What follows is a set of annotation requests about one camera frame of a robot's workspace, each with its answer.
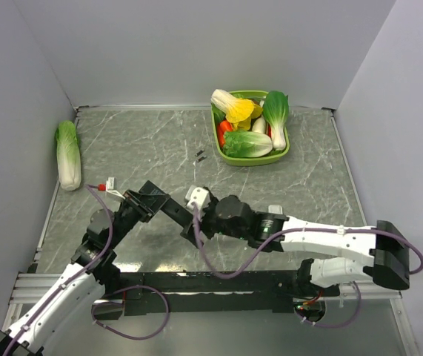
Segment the black remote control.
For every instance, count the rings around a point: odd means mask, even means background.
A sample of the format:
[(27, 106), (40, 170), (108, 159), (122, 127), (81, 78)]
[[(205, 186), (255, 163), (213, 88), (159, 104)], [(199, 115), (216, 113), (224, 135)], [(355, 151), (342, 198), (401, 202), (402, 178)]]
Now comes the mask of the black remote control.
[(168, 197), (166, 203), (161, 207), (161, 211), (182, 227), (182, 234), (188, 234), (193, 227), (193, 215), (172, 197)]

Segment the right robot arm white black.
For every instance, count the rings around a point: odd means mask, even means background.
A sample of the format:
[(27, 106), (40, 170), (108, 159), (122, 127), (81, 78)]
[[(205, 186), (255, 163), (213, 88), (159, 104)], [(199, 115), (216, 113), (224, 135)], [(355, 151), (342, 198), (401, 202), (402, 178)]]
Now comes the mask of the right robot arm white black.
[(391, 222), (361, 228), (308, 222), (285, 215), (277, 205), (261, 212), (235, 195), (218, 200), (198, 186), (190, 187), (184, 201), (193, 214), (191, 235), (198, 245), (203, 236), (222, 234), (245, 240), (257, 251), (321, 254), (304, 260), (298, 270), (303, 294), (363, 280), (398, 291), (410, 287), (409, 247)]

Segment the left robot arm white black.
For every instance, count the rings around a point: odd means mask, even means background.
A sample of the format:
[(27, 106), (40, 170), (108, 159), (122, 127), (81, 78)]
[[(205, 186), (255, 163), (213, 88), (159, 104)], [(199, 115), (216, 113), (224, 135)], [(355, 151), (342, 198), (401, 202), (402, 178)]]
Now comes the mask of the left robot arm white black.
[(114, 248), (139, 222), (147, 222), (169, 200), (164, 193), (126, 191), (112, 212), (99, 196), (106, 185), (88, 185), (101, 205), (92, 218), (70, 264), (40, 300), (7, 330), (0, 330), (0, 355), (47, 355), (85, 309), (101, 298), (111, 298), (121, 287), (120, 270), (114, 266)]

